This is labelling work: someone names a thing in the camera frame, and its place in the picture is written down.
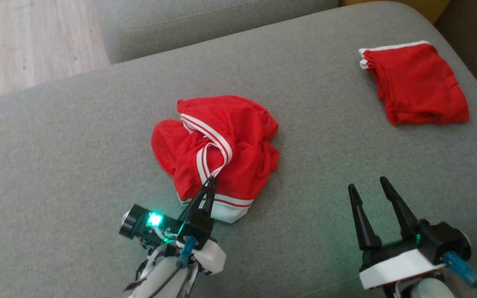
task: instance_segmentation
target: light wood floor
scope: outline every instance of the light wood floor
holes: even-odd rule
[[[0,0],[0,95],[108,65],[94,0]]]

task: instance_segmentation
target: folded red garment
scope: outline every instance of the folded red garment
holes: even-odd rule
[[[461,123],[469,107],[450,66],[427,41],[360,49],[393,125]]]
[[[162,121],[152,133],[157,161],[174,178],[182,205],[210,175],[218,176],[212,217],[236,221],[277,169],[279,151],[269,141],[279,124],[263,106],[240,96],[179,100],[177,109],[180,121]]]

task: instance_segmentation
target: camera lens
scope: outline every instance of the camera lens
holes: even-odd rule
[[[119,234],[128,239],[134,239],[138,228],[140,227],[143,219],[146,218],[149,213],[148,209],[141,207],[140,205],[134,205],[125,215],[121,221],[121,229]]]

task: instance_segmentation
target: white plastic part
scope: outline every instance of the white plastic part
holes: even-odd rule
[[[364,288],[369,290],[438,270],[443,266],[444,264],[433,265],[417,249],[412,249],[360,272],[360,280]]]
[[[438,279],[423,279],[413,286],[411,298],[454,298],[448,287]]]
[[[136,287],[134,292],[128,298],[147,298],[159,288],[165,279],[167,279],[176,270],[177,257],[167,257],[163,259],[150,274],[146,280]],[[163,290],[159,291],[155,298],[171,298],[178,296],[182,289],[183,282],[187,277],[187,268],[184,268],[165,285]]]
[[[183,248],[183,243],[176,241],[176,246]],[[207,240],[201,250],[194,249],[193,255],[201,264],[202,268],[210,275],[220,273],[224,270],[226,253],[212,240]]]

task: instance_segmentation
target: gray fabric surface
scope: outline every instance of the gray fabric surface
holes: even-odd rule
[[[96,0],[111,64],[338,6],[338,0]]]
[[[358,49],[436,46],[471,111],[458,125],[394,127]],[[0,98],[0,297],[109,297],[145,252],[117,235],[138,203],[180,213],[149,145],[178,119],[176,100],[238,94],[279,121],[279,170],[250,211],[214,236],[223,273],[193,297],[358,297],[361,253],[347,186],[375,231],[399,239],[379,176],[418,217],[447,221],[477,263],[477,82],[413,9],[373,2],[329,10],[159,53]]]

